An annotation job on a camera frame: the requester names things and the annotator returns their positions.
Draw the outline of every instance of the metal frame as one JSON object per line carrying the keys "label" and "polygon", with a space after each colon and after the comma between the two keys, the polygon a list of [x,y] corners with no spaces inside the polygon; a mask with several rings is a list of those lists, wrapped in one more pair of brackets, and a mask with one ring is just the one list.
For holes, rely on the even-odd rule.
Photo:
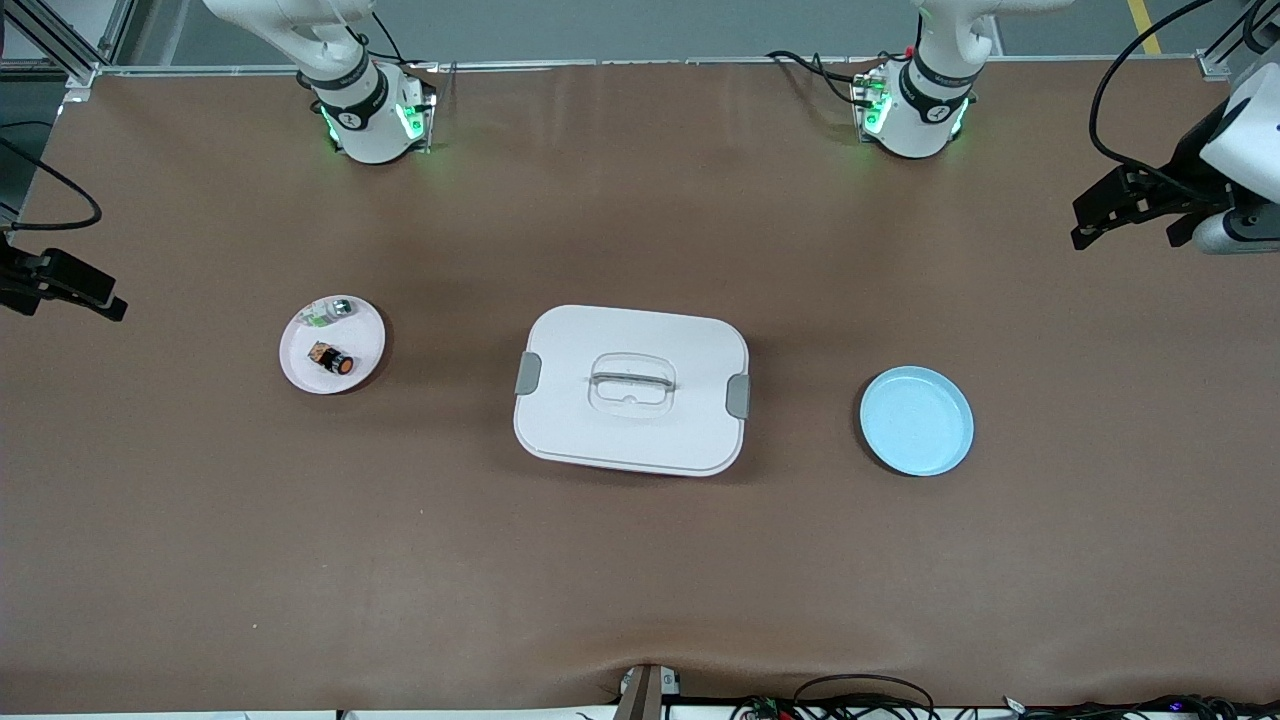
{"label": "metal frame", "polygon": [[46,58],[82,85],[92,82],[93,73],[108,64],[99,49],[44,0],[8,0],[4,14]]}

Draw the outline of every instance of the white container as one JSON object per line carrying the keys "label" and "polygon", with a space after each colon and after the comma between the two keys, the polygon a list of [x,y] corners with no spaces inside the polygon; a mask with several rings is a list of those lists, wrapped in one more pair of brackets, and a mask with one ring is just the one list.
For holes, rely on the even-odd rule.
{"label": "white container", "polygon": [[529,332],[520,445],[544,460],[714,475],[742,450],[746,341],[709,318],[563,305]]}

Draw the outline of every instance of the gray latch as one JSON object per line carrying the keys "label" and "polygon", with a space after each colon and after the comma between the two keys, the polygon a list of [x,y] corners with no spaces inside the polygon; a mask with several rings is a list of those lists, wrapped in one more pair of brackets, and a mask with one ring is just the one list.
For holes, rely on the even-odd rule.
{"label": "gray latch", "polygon": [[739,420],[745,420],[751,411],[751,378],[737,374],[728,379],[724,391],[724,410]]}
{"label": "gray latch", "polygon": [[538,379],[543,374],[543,359],[536,352],[520,356],[520,373],[516,374],[516,395],[531,395],[538,389]]}

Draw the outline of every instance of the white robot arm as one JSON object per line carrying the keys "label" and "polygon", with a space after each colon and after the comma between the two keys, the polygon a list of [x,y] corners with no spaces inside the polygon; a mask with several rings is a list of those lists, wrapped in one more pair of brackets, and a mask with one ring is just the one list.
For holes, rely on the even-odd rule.
{"label": "white robot arm", "polygon": [[905,158],[928,158],[960,129],[969,91],[991,56],[982,33],[986,15],[1043,13],[1074,0],[910,0],[920,13],[913,55],[873,70],[855,99],[858,127],[870,140]]}
{"label": "white robot arm", "polygon": [[353,160],[389,163],[428,142],[434,94],[390,63],[375,61],[347,24],[375,0],[205,0],[219,18],[284,53],[320,99],[329,135]]}

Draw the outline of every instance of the small object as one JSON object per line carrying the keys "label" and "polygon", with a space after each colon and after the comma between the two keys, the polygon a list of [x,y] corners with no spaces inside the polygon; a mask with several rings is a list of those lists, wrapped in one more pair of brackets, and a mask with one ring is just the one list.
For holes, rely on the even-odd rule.
{"label": "small object", "polygon": [[346,297],[316,300],[298,313],[298,322],[312,328],[326,328],[355,311],[351,300]]}
{"label": "small object", "polygon": [[307,352],[307,357],[316,365],[338,375],[351,374],[356,369],[355,357],[325,342],[312,345],[311,351]]}

